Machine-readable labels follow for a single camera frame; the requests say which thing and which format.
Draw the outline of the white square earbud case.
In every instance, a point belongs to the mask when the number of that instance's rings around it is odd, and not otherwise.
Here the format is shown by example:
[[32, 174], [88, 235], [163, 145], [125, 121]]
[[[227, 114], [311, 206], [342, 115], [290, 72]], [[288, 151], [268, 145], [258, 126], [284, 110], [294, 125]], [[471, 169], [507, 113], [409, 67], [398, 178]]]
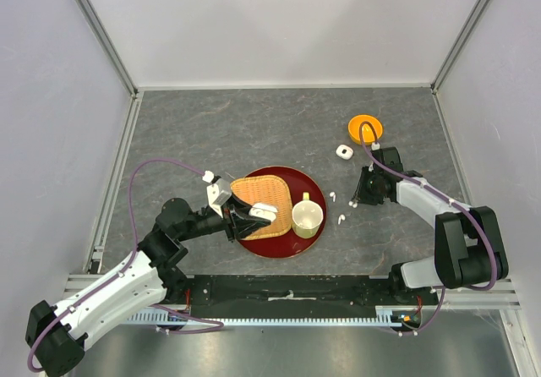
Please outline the white square earbud case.
[[336, 155], [345, 161], [349, 161], [353, 156], [353, 149], [347, 145], [339, 145], [336, 148]]

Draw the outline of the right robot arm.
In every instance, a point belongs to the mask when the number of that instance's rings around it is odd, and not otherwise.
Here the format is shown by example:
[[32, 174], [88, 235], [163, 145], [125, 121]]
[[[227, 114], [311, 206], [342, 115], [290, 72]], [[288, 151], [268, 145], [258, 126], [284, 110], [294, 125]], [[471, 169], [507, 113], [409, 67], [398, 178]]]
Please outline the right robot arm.
[[424, 220], [434, 230], [432, 256], [391, 267], [389, 298], [408, 303], [418, 289], [444, 287], [491, 289], [509, 274], [500, 226], [488, 206], [472, 207], [432, 186], [415, 171], [405, 171], [395, 147], [369, 150], [371, 164], [362, 168], [351, 206], [390, 201]]

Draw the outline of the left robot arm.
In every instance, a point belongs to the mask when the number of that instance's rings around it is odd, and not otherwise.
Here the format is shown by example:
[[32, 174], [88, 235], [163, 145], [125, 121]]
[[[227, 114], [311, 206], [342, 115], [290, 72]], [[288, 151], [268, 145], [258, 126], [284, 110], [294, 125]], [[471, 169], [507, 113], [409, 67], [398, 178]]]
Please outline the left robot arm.
[[216, 232], [240, 240], [272, 224], [277, 213], [272, 205], [250, 205], [235, 195], [218, 209], [199, 211], [184, 199], [168, 200], [152, 230], [115, 268], [70, 298], [55, 304], [41, 301], [30, 310], [25, 334], [29, 370], [62, 376], [141, 309], [182, 300], [187, 278], [178, 262], [188, 252], [184, 241]]

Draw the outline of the white oval charging case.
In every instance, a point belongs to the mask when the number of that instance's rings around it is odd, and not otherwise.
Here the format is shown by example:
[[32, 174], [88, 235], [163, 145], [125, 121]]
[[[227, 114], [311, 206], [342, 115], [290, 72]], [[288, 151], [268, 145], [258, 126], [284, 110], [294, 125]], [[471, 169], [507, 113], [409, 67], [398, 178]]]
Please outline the white oval charging case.
[[274, 222], [277, 218], [278, 209], [274, 205], [268, 205], [261, 202], [255, 203], [249, 210], [251, 216], [261, 220]]

